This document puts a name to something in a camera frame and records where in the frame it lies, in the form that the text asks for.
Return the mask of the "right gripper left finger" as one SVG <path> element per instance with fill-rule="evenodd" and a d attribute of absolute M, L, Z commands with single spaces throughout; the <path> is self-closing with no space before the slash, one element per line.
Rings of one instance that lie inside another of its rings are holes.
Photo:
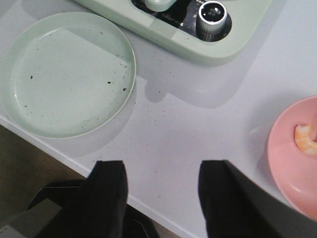
<path fill-rule="evenodd" d="M 98 161 L 39 238 L 120 238 L 128 184 L 122 161 Z"/>

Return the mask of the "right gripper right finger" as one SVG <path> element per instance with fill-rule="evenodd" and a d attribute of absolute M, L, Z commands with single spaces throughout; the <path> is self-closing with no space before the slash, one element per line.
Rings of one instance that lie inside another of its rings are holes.
<path fill-rule="evenodd" d="M 228 160 L 202 161 L 198 194 L 210 238 L 315 238 L 317 223 L 261 189 Z"/>

